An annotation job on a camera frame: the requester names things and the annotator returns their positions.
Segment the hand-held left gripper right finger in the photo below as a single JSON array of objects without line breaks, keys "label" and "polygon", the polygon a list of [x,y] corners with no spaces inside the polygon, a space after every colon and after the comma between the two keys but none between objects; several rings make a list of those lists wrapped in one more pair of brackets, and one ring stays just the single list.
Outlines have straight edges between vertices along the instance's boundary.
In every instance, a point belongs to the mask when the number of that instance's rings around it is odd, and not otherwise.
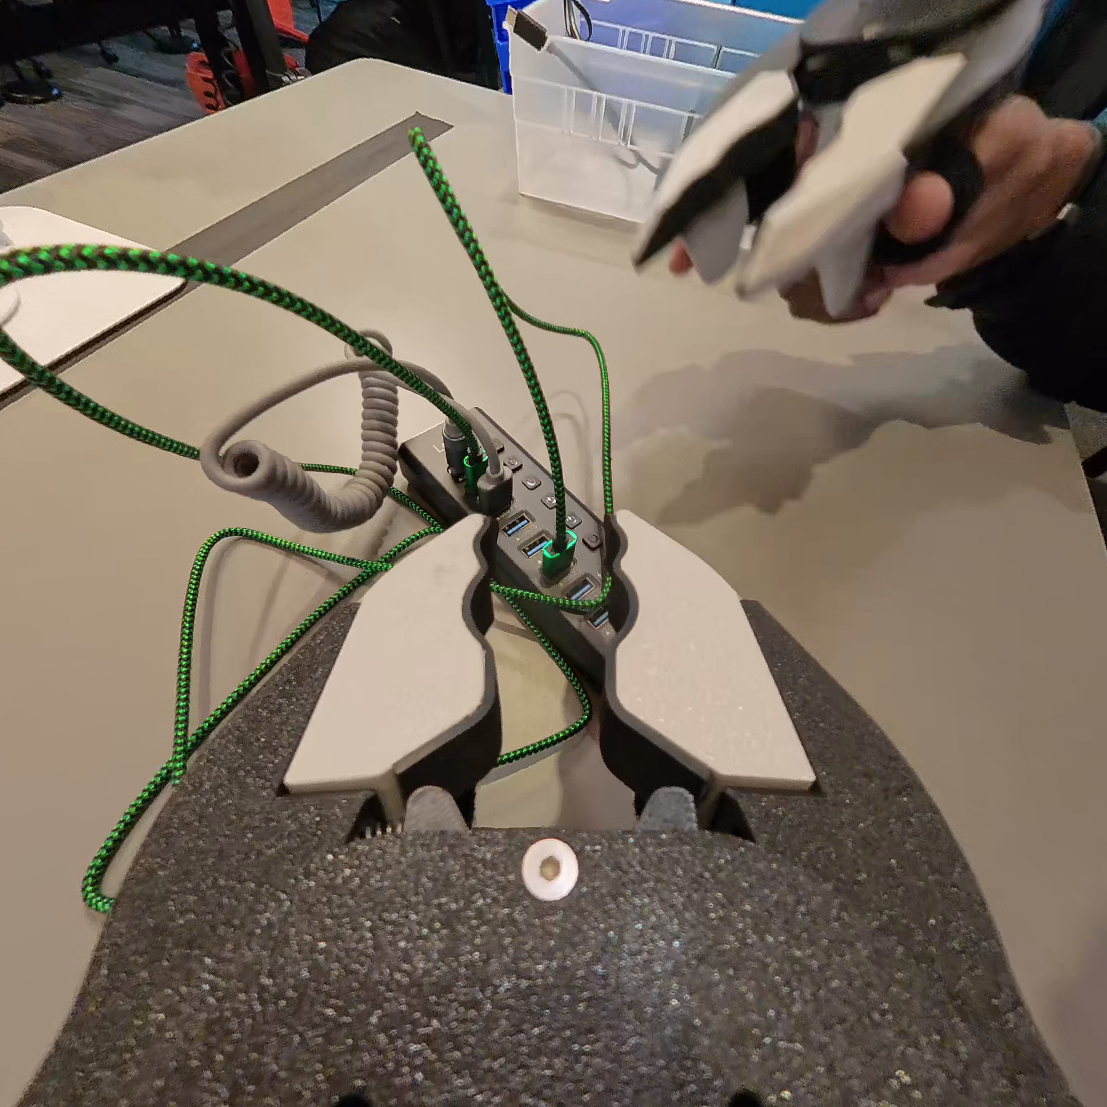
[{"label": "hand-held left gripper right finger", "polygon": [[627,509],[603,527],[614,633],[603,664],[605,766],[636,795],[809,792],[817,773],[738,593]]}]

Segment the black USB hub with switches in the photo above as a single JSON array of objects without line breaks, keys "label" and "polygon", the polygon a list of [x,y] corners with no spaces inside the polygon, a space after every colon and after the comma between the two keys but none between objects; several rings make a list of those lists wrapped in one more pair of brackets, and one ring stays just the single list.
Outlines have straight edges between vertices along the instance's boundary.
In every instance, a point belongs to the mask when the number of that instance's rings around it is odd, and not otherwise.
[{"label": "black USB hub with switches", "polygon": [[[488,416],[494,445],[512,476],[510,505],[499,514],[497,551],[492,580],[505,589],[538,593],[547,598],[589,602],[603,582],[601,520],[572,492],[565,494],[567,527],[576,536],[574,562],[556,578],[541,573],[541,553],[554,534],[554,487],[545,465],[523,449]],[[446,465],[445,425],[408,438],[397,449],[397,463],[408,480],[408,494],[441,523],[452,525],[474,513],[463,478],[450,476]],[[561,611],[552,604],[516,598],[523,615],[563,655],[569,666],[589,684],[601,686],[603,666],[612,651],[614,627],[605,607],[587,613]]]}]

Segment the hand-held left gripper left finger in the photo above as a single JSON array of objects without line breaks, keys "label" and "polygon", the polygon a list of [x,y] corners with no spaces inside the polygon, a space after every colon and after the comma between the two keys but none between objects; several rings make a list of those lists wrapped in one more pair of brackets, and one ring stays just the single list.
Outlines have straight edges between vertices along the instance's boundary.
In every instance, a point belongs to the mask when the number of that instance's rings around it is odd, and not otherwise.
[{"label": "hand-held left gripper left finger", "polygon": [[466,516],[364,593],[284,771],[288,793],[465,795],[496,766],[494,540],[488,516]]}]

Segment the black bag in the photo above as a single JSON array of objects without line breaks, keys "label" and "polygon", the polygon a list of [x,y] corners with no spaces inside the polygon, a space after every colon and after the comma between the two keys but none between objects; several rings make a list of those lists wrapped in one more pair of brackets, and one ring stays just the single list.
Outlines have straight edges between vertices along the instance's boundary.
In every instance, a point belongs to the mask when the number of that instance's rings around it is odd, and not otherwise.
[{"label": "black bag", "polygon": [[306,69],[381,60],[501,91],[485,2],[339,2],[310,33]]}]

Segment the clear plastic bin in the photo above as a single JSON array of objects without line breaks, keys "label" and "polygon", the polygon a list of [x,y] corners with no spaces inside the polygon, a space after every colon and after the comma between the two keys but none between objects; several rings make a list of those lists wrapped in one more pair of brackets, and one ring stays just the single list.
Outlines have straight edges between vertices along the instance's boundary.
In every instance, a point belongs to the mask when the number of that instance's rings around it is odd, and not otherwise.
[{"label": "clear plastic bin", "polygon": [[[565,29],[578,42],[570,4],[561,7]],[[594,84],[530,15],[508,9],[507,27],[512,58],[518,47],[539,58],[538,73],[512,77],[508,91],[519,193],[640,223],[658,175],[733,77],[716,89],[651,80]]]}]

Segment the person's right forearm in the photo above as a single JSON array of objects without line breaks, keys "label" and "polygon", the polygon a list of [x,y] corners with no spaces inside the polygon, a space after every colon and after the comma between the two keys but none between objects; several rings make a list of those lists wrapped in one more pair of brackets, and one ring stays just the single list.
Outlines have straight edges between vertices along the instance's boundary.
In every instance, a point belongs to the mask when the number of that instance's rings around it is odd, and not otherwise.
[{"label": "person's right forearm", "polygon": [[1105,412],[1101,133],[1099,148],[1085,182],[1043,233],[935,290],[942,306],[968,310],[984,345],[1035,390]]}]

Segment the white stand base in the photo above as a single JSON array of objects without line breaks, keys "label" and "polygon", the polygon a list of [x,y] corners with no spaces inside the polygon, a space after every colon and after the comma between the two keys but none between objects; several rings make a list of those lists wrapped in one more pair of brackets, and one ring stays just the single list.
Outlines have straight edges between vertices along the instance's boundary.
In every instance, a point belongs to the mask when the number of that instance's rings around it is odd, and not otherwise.
[{"label": "white stand base", "polygon": [[[1,208],[1,252],[62,243],[140,248],[111,232],[34,206]],[[1,330],[42,367],[54,367],[93,339],[178,292],[184,281],[155,274],[54,274],[1,290]]]}]

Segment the person's right hand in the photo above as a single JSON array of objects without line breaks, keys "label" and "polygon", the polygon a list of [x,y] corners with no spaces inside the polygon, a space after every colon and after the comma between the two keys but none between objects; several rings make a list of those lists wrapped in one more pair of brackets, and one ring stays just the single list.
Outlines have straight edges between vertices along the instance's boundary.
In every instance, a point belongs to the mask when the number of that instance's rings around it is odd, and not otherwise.
[{"label": "person's right hand", "polygon": [[906,266],[870,268],[839,317],[826,310],[809,274],[780,294],[789,316],[824,325],[866,319],[899,288],[941,285],[1030,241],[1068,204],[1101,148],[1092,124],[1050,119],[1032,100],[1008,97],[975,126],[970,150],[983,188],[944,250]]}]

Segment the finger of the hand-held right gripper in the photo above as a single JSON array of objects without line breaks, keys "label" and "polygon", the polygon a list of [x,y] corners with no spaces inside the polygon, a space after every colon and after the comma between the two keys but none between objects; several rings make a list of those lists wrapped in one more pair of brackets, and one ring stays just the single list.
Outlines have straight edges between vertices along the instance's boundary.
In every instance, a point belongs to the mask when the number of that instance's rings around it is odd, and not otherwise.
[{"label": "finger of the hand-held right gripper", "polygon": [[740,297],[815,274],[822,297],[855,297],[877,226],[906,177],[906,148],[957,82],[966,57],[906,62],[849,93],[837,131],[760,217],[736,272]]},{"label": "finger of the hand-held right gripper", "polygon": [[660,175],[632,248],[640,270],[673,243],[693,268],[729,270],[755,219],[795,170],[798,93],[786,69],[740,80],[678,146]]}]

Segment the light grey desk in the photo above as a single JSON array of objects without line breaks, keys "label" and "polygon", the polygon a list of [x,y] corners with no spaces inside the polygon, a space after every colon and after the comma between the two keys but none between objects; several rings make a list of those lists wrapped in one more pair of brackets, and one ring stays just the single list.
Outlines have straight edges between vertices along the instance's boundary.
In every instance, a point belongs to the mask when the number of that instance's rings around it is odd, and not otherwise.
[{"label": "light grey desk", "polygon": [[[27,204],[218,257],[220,224],[412,115],[490,264],[587,328],[612,396],[616,505],[766,609],[913,766],[961,843],[1032,1018],[1105,1105],[1105,549],[1063,414],[908,288],[866,323],[634,274],[632,228],[518,195],[508,99],[353,62],[25,184]],[[381,328],[538,452],[505,336],[410,155],[240,268]],[[195,288],[65,368],[198,445],[341,345]],[[1,1105],[52,1043],[96,943],[80,879],[171,748],[186,576],[217,529],[297,536],[195,463],[49,396],[1,409]]]}]

